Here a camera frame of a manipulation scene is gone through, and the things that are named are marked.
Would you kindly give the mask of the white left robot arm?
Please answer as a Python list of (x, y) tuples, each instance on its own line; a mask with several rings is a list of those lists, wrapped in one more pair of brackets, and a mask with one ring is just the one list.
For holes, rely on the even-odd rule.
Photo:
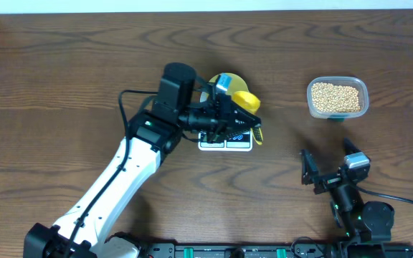
[(129, 201), (187, 133), (195, 143), (223, 143), (242, 133), (262, 142), (260, 100), (234, 88), (230, 74), (205, 81), (180, 62), (168, 63), (157, 91), (138, 112), (123, 113), (125, 136), (107, 168), (51, 227), (36, 223), (24, 238), (24, 257), (138, 257), (141, 247), (110, 236)]

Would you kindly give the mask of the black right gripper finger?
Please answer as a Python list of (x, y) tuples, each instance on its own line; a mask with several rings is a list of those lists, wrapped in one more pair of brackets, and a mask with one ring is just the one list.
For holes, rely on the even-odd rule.
[(311, 153), (302, 149), (300, 152), (302, 161), (302, 178), (303, 185), (309, 185), (318, 181), (319, 171)]
[(347, 156), (361, 152), (348, 138), (343, 139), (343, 149)]

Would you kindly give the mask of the yellow measuring scoop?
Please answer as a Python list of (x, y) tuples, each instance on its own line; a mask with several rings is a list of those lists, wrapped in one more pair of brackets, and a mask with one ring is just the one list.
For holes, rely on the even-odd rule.
[[(237, 103), (241, 108), (245, 109), (247, 112), (255, 115), (260, 108), (261, 101), (248, 91), (236, 91), (232, 94), (232, 100)], [(252, 128), (251, 133), (253, 134), (254, 141), (258, 145), (263, 144), (263, 134), (261, 127)]]

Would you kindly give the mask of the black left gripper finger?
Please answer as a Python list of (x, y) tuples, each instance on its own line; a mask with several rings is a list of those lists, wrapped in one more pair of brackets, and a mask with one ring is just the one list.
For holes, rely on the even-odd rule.
[(229, 132), (225, 135), (225, 140), (257, 140), (257, 128), (251, 127)]
[(258, 128), (262, 122), (259, 117), (246, 111), (237, 103), (232, 103), (231, 115), (229, 116), (229, 126), (231, 128)]

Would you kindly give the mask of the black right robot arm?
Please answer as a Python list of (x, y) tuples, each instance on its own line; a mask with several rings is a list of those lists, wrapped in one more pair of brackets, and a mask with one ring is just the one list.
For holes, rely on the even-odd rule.
[(379, 258), (386, 256), (384, 243), (391, 240), (394, 209), (380, 201), (365, 202), (357, 184), (366, 179), (370, 158), (349, 139), (343, 140), (345, 157), (335, 173), (321, 175), (308, 150), (300, 152), (302, 184), (314, 185), (314, 193), (328, 192), (331, 210), (346, 237), (326, 247), (327, 257)]

